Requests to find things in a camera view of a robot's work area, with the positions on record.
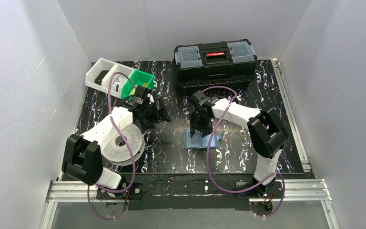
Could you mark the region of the white printed card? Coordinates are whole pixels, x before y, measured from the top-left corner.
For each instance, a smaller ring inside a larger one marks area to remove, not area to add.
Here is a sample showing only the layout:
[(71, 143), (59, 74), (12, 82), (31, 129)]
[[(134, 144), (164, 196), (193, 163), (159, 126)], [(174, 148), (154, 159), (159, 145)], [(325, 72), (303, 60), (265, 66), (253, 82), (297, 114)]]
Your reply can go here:
[(126, 80), (124, 78), (116, 79), (116, 81), (112, 85), (112, 90), (117, 92), (117, 93), (121, 93), (122, 87), (123, 87), (125, 81)]

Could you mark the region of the black credit card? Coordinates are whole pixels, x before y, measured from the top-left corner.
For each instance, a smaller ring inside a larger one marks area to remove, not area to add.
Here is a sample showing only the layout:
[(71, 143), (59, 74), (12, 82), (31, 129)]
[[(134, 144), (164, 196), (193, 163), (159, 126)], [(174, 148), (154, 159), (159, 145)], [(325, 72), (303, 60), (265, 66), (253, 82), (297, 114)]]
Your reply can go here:
[(102, 70), (98, 76), (95, 78), (94, 83), (97, 85), (102, 85), (102, 80), (106, 76), (106, 74), (109, 72), (109, 70)]

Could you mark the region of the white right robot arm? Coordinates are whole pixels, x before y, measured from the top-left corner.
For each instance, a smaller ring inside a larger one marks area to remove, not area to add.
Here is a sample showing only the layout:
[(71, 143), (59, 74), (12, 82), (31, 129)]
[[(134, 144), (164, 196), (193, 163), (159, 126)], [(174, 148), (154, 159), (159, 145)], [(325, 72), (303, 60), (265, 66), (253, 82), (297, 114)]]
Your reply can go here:
[(206, 96), (197, 91), (190, 97), (194, 110), (190, 112), (190, 135), (200, 132), (203, 136), (214, 137), (216, 127), (229, 121), (248, 130), (252, 147), (257, 152), (253, 185), (242, 190), (228, 190), (218, 186), (223, 192), (239, 194), (260, 188), (265, 191), (275, 180), (278, 158), (288, 140), (288, 133), (272, 108), (263, 111), (239, 105), (233, 100), (217, 96)]

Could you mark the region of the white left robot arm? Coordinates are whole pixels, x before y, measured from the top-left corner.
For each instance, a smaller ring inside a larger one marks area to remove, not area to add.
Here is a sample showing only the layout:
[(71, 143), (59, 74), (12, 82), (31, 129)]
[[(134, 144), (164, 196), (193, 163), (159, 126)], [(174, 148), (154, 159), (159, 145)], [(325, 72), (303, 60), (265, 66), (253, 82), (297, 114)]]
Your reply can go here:
[(72, 134), (66, 140), (61, 170), (64, 174), (83, 182), (88, 186), (97, 187), (112, 193), (127, 191), (135, 180), (132, 175), (126, 188), (120, 189), (122, 176), (105, 168), (102, 154), (105, 147), (117, 137), (124, 141), (132, 165), (135, 165), (135, 155), (138, 150), (133, 148), (138, 143), (143, 144), (142, 134), (128, 139), (124, 133), (135, 121), (140, 121), (138, 130), (154, 129), (155, 124), (170, 122), (167, 109), (161, 98), (152, 94), (151, 89), (137, 86), (133, 95), (116, 102), (110, 113), (92, 129), (81, 135)]

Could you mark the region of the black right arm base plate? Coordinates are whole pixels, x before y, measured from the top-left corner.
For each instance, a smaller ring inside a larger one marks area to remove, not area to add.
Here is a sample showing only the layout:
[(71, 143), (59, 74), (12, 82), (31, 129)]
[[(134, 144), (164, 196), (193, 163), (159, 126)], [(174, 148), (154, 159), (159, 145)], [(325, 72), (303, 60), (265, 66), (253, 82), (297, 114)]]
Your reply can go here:
[(280, 200), (283, 194), (283, 186), (280, 180), (273, 180), (266, 187), (258, 187), (239, 194), (235, 194), (238, 199), (254, 199), (255, 202), (268, 203), (273, 200)]

